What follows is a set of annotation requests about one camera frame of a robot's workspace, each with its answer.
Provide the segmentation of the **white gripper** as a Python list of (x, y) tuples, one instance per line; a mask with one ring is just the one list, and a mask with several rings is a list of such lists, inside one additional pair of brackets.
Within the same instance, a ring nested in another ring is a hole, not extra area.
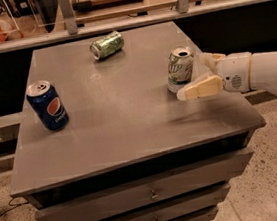
[(177, 92), (177, 98), (187, 101), (219, 94), (224, 89), (228, 92), (247, 92), (249, 87), (249, 68), (252, 54), (249, 52), (233, 53), (225, 56), (221, 53), (201, 53), (200, 62), (218, 76), (211, 75), (202, 81), (192, 82)]

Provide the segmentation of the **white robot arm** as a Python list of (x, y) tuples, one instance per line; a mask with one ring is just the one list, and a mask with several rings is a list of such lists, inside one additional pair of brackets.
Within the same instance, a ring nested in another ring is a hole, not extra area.
[(177, 92), (181, 101), (226, 92), (264, 90), (277, 96), (277, 51), (233, 54), (201, 53), (200, 63), (208, 71)]

